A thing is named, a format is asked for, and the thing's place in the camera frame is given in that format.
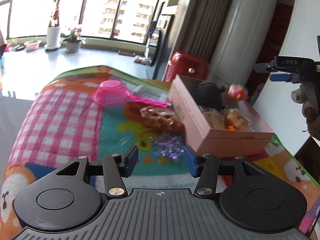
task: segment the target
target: flowering plant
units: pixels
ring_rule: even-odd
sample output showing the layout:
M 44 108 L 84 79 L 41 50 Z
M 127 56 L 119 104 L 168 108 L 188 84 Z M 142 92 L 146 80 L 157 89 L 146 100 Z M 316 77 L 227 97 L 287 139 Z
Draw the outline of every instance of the flowering plant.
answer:
M 77 26 L 75 28 L 73 28 L 72 30 L 70 30 L 70 34 L 68 37 L 66 37 L 63 42 L 82 42 L 83 44 L 85 44 L 85 39 L 81 38 L 81 26 Z

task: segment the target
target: black plush toy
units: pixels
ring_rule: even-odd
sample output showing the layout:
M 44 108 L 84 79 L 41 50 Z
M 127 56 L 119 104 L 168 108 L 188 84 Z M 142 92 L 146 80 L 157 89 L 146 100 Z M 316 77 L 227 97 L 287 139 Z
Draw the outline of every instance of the black plush toy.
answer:
M 223 91 L 224 87 L 218 88 L 214 83 L 201 82 L 198 84 L 194 99 L 197 105 L 213 108 L 220 112 L 223 108 L 221 98 Z

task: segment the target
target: finger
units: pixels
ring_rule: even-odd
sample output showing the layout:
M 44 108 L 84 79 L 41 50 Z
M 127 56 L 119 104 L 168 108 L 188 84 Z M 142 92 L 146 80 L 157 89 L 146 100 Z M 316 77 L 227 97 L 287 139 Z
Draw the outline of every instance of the finger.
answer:
M 298 104 L 303 104 L 307 100 L 306 96 L 300 88 L 291 92 L 291 99 L 293 102 Z
M 318 111 L 310 101 L 306 101 L 302 106 L 302 115 L 310 121 L 313 121 L 318 116 Z

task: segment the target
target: crosshair marking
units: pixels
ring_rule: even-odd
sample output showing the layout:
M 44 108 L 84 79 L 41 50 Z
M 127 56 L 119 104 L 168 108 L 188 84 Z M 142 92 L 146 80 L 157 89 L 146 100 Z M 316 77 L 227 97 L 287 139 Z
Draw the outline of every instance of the crosshair marking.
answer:
M 160 197 L 162 197 L 162 196 L 164 196 L 164 194 L 167 194 L 167 193 L 164 193 L 163 191 L 159 191 L 159 192 L 157 192 L 157 193 L 155 193 L 155 194 L 157 194 L 157 195 L 159 195 Z

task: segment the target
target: pink handle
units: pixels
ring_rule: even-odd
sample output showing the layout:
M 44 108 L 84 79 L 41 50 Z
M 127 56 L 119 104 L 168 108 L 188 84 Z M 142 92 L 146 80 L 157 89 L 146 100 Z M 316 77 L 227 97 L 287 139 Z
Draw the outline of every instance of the pink handle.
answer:
M 141 98 L 141 97 L 137 97 L 137 96 L 128 96 L 127 99 L 134 101 L 134 102 L 141 102 L 141 103 L 145 103 L 148 105 L 158 106 L 161 108 L 166 108 L 168 106 L 168 104 L 166 102 L 151 100 L 151 99 L 147 99 L 147 98 Z

